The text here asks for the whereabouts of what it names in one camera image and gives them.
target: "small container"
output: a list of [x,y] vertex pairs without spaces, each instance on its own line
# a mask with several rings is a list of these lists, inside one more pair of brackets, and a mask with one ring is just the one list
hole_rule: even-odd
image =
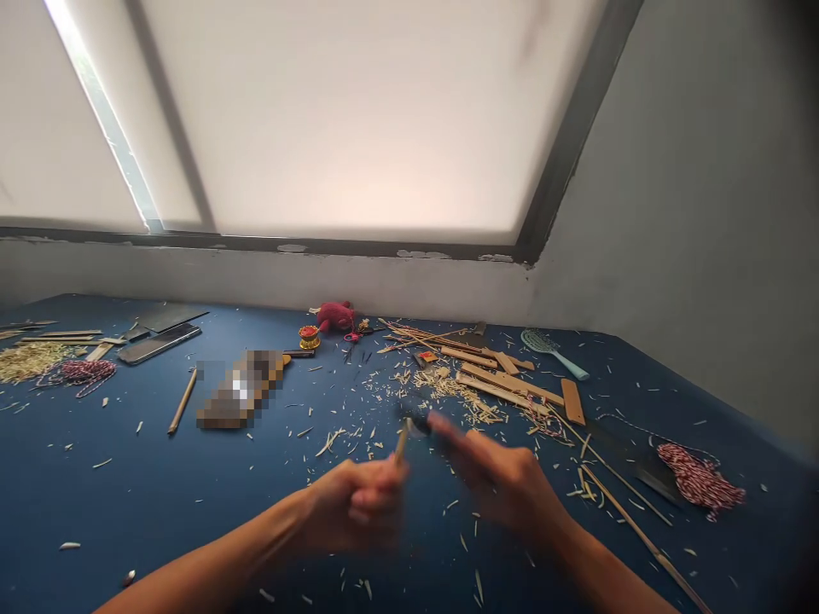
[[299,336],[301,337],[301,343],[299,343],[299,346],[302,350],[315,350],[322,344],[322,341],[318,338],[317,327],[302,327],[299,329]]

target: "red and white string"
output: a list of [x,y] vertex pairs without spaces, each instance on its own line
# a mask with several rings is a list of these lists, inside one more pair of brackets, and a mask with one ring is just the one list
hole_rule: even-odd
[[[674,472],[677,488],[686,501],[711,510],[706,516],[711,522],[717,522],[717,513],[721,510],[728,510],[745,503],[745,490],[735,487],[720,475],[717,471],[720,465],[719,459],[710,452],[675,442],[649,429],[633,425],[615,414],[601,414],[597,416],[598,420],[600,418],[616,418],[633,429],[669,442],[657,446],[658,456]],[[699,459],[691,455],[688,450],[699,452],[713,460]]]
[[[63,384],[81,385],[84,388],[76,396],[82,398],[87,397],[116,373],[117,366],[110,361],[65,361],[41,375],[34,386],[45,388]],[[44,384],[43,379],[46,376],[49,380]]]

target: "red object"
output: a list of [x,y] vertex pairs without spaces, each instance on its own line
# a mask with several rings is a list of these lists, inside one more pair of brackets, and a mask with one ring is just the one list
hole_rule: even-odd
[[344,303],[323,303],[318,311],[318,329],[326,333],[331,327],[339,330],[352,328],[356,312],[350,309],[350,301]]
[[677,477],[682,496],[695,505],[708,507],[706,516],[717,522],[717,513],[745,503],[745,490],[736,488],[715,471],[714,463],[694,458],[674,443],[657,446],[657,454]]

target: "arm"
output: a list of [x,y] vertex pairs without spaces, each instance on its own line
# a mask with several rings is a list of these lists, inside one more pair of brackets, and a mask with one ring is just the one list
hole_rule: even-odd
[[458,474],[482,513],[551,554],[580,592],[605,614],[676,612],[569,515],[529,449],[504,448],[431,414],[432,429],[450,444]]
[[260,572],[308,554],[389,546],[405,463],[346,461],[215,542],[136,582],[96,614],[224,611]]

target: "wooden stick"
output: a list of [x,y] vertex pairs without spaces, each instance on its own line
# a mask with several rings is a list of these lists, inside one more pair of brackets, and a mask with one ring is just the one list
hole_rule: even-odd
[[182,414],[185,411],[185,405],[188,404],[188,399],[190,399],[190,393],[191,393],[191,391],[193,391],[195,383],[196,383],[196,367],[194,367],[194,371],[190,375],[190,382],[188,382],[188,387],[185,389],[185,394],[182,395],[182,401],[179,402],[179,407],[177,408],[177,412],[173,416],[173,421],[171,422],[170,428],[168,428],[168,435],[173,435],[177,431],[177,427],[179,426],[179,421],[182,419]]
[[[450,332],[450,333],[442,333],[442,334],[440,334],[440,335],[431,335],[430,337],[427,337],[425,340],[426,340],[426,341],[429,341],[430,339],[439,339],[440,337],[446,337],[447,335],[451,335],[451,334],[459,333],[459,332],[461,332],[461,331],[465,331],[465,330],[467,330],[467,329],[466,329],[466,328],[462,328],[462,329],[461,329],[461,330],[459,330],[459,331],[452,331],[452,332]],[[378,351],[377,351],[377,352],[375,352],[375,353],[376,353],[376,354],[386,354],[388,351],[400,350],[401,348],[403,348],[403,347],[405,347],[405,346],[407,346],[407,345],[413,345],[414,343],[416,343],[416,342],[415,342],[415,341],[408,341],[407,343],[405,343],[405,344],[401,344],[401,345],[390,345],[390,346],[388,346],[388,347],[384,348],[383,350],[378,350]]]
[[401,429],[401,434],[398,436],[398,445],[395,448],[395,461],[400,463],[404,460],[404,448],[407,447],[407,435],[410,433],[411,418],[404,419],[404,428]]
[[580,403],[578,385],[570,379],[561,379],[561,387],[563,388],[566,417],[575,424],[586,426],[586,419],[583,416],[583,405]]
[[497,359],[497,363],[501,365],[503,370],[509,375],[518,375],[520,373],[518,368],[512,364],[512,361],[510,361],[509,357],[503,352],[495,352],[495,358]]
[[606,497],[608,497],[608,500],[612,503],[612,505],[614,505],[617,508],[617,511],[620,512],[623,518],[625,518],[625,521],[629,524],[629,526],[632,529],[634,529],[634,532],[637,533],[637,536],[646,545],[648,551],[654,556],[655,559],[657,559],[657,562],[660,563],[665,568],[666,571],[668,571],[669,575],[672,578],[674,578],[674,582],[676,582],[679,585],[679,587],[685,591],[685,594],[691,598],[691,600],[697,605],[698,608],[700,608],[700,611],[702,611],[703,614],[712,614],[711,610],[706,605],[706,602],[702,600],[702,598],[696,593],[696,591],[694,591],[693,588],[691,588],[691,585],[688,584],[688,582],[686,582],[682,574],[680,574],[680,572],[677,571],[674,565],[671,564],[670,560],[668,560],[664,556],[662,551],[660,551],[659,548],[654,546],[651,540],[648,539],[648,536],[642,532],[642,529],[639,526],[637,526],[637,523],[631,518],[631,516],[629,516],[629,513],[625,511],[623,506],[619,504],[617,499],[615,499],[612,496],[608,489],[605,486],[603,486],[603,484],[601,484],[600,480],[597,479],[597,476],[594,473],[592,473],[591,469],[589,469],[589,466],[581,465],[580,468],[583,469],[583,471],[585,471],[589,475],[589,477],[595,484],[597,484],[597,488],[600,489],[600,492],[603,493],[603,495],[605,495]]
[[508,401],[509,403],[518,405],[522,408],[532,407],[540,415],[543,416],[549,415],[549,410],[539,403],[532,402],[530,406],[529,400],[527,398],[513,394],[512,392],[506,391],[503,388],[498,388],[497,386],[494,386],[492,384],[482,382],[480,381],[480,379],[471,378],[468,375],[464,375],[460,371],[455,375],[455,381],[458,384],[464,384],[469,386],[470,388],[474,388],[475,390],[486,392],[487,394],[491,394],[495,397],[503,399],[504,401]]
[[95,334],[102,334],[101,330],[92,330],[92,331],[64,331],[62,333],[58,333],[54,331],[53,333],[43,333],[40,337],[74,337],[76,335],[95,335]]
[[55,339],[34,339],[33,341],[18,341],[15,345],[29,345],[33,343],[58,343],[60,345],[99,345],[101,341],[58,341]]
[[420,344],[422,344],[422,345],[425,345],[426,347],[428,347],[428,348],[429,348],[430,350],[432,350],[432,351],[436,351],[436,350],[435,350],[435,348],[433,348],[433,347],[432,347],[432,346],[431,346],[429,343],[425,343],[425,342],[421,341],[421,340],[420,340],[420,339],[418,339],[417,337],[413,336],[413,334],[412,334],[412,333],[407,333],[407,335],[408,335],[409,337],[412,337],[412,338],[413,338],[415,341],[410,341],[410,342],[409,342],[409,344],[404,344],[404,345],[410,345],[410,344],[413,344],[413,343],[417,342],[417,343],[420,343]]
[[112,344],[102,343],[101,341],[98,341],[97,343],[99,343],[97,348],[85,358],[85,360],[87,360],[88,362],[100,360],[100,358],[107,354],[108,350],[113,348]]
[[441,354],[443,354],[444,356],[451,356],[452,358],[457,358],[459,360],[466,362],[474,362],[475,364],[483,365],[484,367],[497,368],[497,362],[493,361],[491,358],[483,358],[482,356],[468,354],[467,352],[462,352],[460,350],[456,350],[455,348],[446,347],[445,345],[441,346]]
[[499,386],[500,388],[505,388],[508,391],[523,391],[524,393],[530,392],[537,397],[544,397],[549,403],[554,403],[555,405],[563,407],[563,397],[560,395],[556,395],[553,392],[544,390],[543,388],[530,384],[522,379],[512,377],[511,375],[493,374],[480,367],[475,367],[474,365],[470,364],[461,365],[461,370],[465,374],[472,375],[473,377],[482,379],[483,381],[488,381],[490,384]]
[[39,341],[39,342],[47,342],[47,341],[54,341],[55,343],[61,343],[63,341],[91,341],[94,338],[94,335],[86,335],[84,337],[23,337],[20,341]]
[[[575,431],[575,430],[572,428],[572,425],[570,425],[570,424],[568,423],[568,421],[567,421],[567,420],[563,420],[563,416],[561,416],[560,414],[558,414],[558,413],[557,413],[557,411],[555,410],[555,408],[550,407],[548,404],[546,405],[546,407],[547,407],[547,408],[548,408],[550,411],[552,411],[552,412],[553,412],[553,413],[554,413],[554,414],[557,416],[557,419],[558,419],[558,420],[560,420],[560,421],[563,423],[563,426],[565,426],[565,427],[566,427],[566,428],[567,428],[569,431],[571,431],[571,432],[572,432],[572,434],[573,434],[573,435],[574,435],[574,436],[575,436],[575,437],[578,439],[578,441],[580,441],[580,442],[585,441],[585,440],[584,440],[582,437],[580,437],[580,435],[578,435],[578,432],[577,432],[577,431]],[[601,464],[601,465],[603,465],[603,466],[604,466],[606,469],[608,469],[608,471],[609,471],[609,472],[611,472],[611,474],[612,474],[614,477],[616,477],[616,478],[617,478],[617,479],[618,479],[620,482],[622,482],[623,484],[625,484],[626,488],[628,488],[628,489],[629,489],[629,490],[630,490],[632,493],[634,493],[634,495],[635,495],[635,496],[636,496],[638,499],[640,499],[640,501],[642,501],[643,503],[645,503],[645,504],[646,504],[646,505],[647,505],[647,506],[648,506],[648,507],[651,509],[651,511],[652,511],[652,512],[654,512],[655,514],[657,514],[657,516],[659,517],[659,519],[660,519],[660,520],[662,520],[664,523],[668,524],[669,526],[674,526],[674,525],[671,523],[671,521],[670,521],[668,518],[666,518],[665,516],[663,516],[663,514],[660,512],[660,510],[659,510],[659,509],[657,509],[656,507],[654,507],[654,505],[652,505],[651,501],[649,501],[649,500],[648,500],[648,499],[646,499],[646,498],[645,498],[643,495],[641,495],[641,494],[640,494],[640,491],[639,491],[639,490],[637,490],[637,489],[635,489],[635,488],[634,488],[634,486],[632,486],[631,484],[629,484],[628,482],[626,482],[626,480],[625,480],[625,478],[624,478],[623,476],[621,476],[619,473],[617,473],[616,471],[614,471],[614,469],[612,468],[612,466],[611,466],[611,465],[609,465],[607,462],[605,462],[605,461],[603,460],[603,457],[602,457],[602,456],[600,456],[599,454],[597,454],[597,450],[595,450],[594,448],[592,448],[592,447],[591,447],[591,445],[588,445],[588,446],[586,446],[586,451],[587,451],[587,452],[591,452],[591,453],[592,453],[592,454],[595,456],[595,458],[596,458],[597,460],[599,460],[599,461],[600,461],[600,464]]]

